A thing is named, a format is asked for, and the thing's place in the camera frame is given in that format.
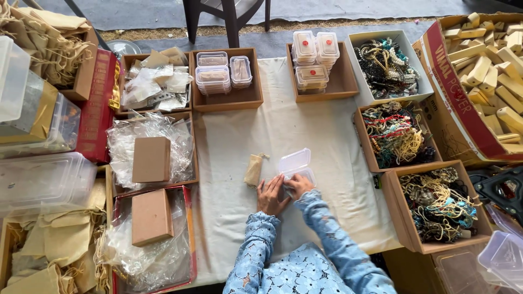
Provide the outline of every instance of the person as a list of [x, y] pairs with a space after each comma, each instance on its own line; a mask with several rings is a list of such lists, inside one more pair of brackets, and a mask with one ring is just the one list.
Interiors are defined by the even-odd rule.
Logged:
[[[257, 188], [258, 212], [247, 219], [245, 241], [225, 283], [224, 294], [396, 294], [390, 278], [340, 228], [320, 191], [307, 178], [295, 174], [284, 180], [279, 175], [264, 183], [263, 179]], [[294, 205], [318, 234], [325, 255], [311, 242], [265, 267], [280, 223], [276, 216], [291, 201], [287, 197], [279, 202], [282, 184], [292, 189]]]

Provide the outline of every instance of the woman's left hand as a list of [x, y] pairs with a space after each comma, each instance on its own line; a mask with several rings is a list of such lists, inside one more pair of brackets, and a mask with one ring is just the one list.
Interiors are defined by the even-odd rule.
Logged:
[[262, 179], [258, 188], [258, 211], [268, 216], [277, 217], [292, 200], [287, 197], [284, 201], [278, 201], [278, 191], [283, 184], [284, 175], [279, 175], [270, 180], [264, 187], [265, 179]]

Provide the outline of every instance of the blue lace top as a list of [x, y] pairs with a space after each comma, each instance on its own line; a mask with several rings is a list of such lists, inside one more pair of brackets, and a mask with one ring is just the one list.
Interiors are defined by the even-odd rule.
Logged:
[[328, 258], [316, 244], [307, 243], [265, 266], [280, 221], [263, 212], [251, 214], [224, 294], [396, 294], [390, 278], [339, 227], [319, 190], [304, 193], [294, 205], [320, 237]]

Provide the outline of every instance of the grey carpet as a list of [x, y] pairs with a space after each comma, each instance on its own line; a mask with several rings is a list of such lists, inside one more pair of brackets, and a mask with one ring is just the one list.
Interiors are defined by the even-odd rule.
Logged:
[[[235, 0], [237, 10], [252, 0]], [[37, 0], [46, 10], [73, 15], [62, 0]], [[181, 0], [76, 0], [85, 16], [99, 30], [184, 28], [185, 13]], [[455, 14], [523, 12], [523, 9], [494, 0], [272, 0], [271, 19], [290, 21], [335, 18], [399, 18]], [[249, 24], [265, 20], [265, 5]], [[224, 26], [224, 22], [202, 13], [200, 26]]]
[[[345, 41], [350, 33], [379, 31], [379, 30], [404, 30], [411, 43], [419, 39], [423, 33], [432, 25], [433, 21], [403, 22], [400, 24], [371, 25], [371, 26], [349, 26], [336, 28], [313, 28], [316, 35], [319, 31], [335, 32], [338, 41]], [[287, 56], [285, 43], [292, 42], [292, 31], [275, 31], [268, 33], [250, 32], [240, 35], [241, 47], [255, 47], [258, 58], [274, 58]], [[183, 51], [228, 48], [227, 36], [197, 37], [196, 44], [189, 43], [187, 38], [140, 40], [135, 41], [142, 52], [151, 52], [151, 49], [161, 51], [177, 46]]]

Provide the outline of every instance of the table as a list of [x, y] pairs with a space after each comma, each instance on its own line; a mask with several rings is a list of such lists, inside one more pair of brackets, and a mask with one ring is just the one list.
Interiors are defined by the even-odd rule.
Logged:
[[[297, 104], [286, 58], [258, 60], [264, 103], [258, 109], [194, 119], [199, 187], [193, 189], [198, 277], [189, 287], [224, 282], [256, 212], [256, 190], [243, 183], [250, 154], [265, 153], [261, 177], [278, 174], [282, 156], [311, 150], [317, 188], [350, 237], [368, 254], [401, 247], [381, 190], [373, 187], [352, 122], [353, 99]], [[293, 205], [280, 216], [274, 254], [321, 245]]]

